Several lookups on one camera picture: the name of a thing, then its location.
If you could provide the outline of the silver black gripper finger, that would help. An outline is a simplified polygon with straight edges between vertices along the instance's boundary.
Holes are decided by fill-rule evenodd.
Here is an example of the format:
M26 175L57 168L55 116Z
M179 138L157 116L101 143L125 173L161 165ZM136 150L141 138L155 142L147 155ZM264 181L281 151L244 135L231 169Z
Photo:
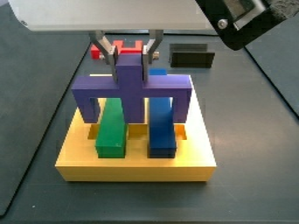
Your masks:
M117 59L117 47L111 45L104 31L91 31L88 33L91 43L97 47L104 55L107 64L111 67L111 73L113 81L117 81L116 73L116 59Z
M164 37L163 30L149 30L149 40L143 46L141 62L143 62L143 81L148 81L148 66L153 61L153 54L157 46L160 45Z

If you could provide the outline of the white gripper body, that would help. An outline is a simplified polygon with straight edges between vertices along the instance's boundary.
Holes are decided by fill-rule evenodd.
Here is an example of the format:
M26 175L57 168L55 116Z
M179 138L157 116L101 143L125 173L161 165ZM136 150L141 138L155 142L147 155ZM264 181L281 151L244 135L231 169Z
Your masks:
M34 32L211 30L195 0L8 0Z

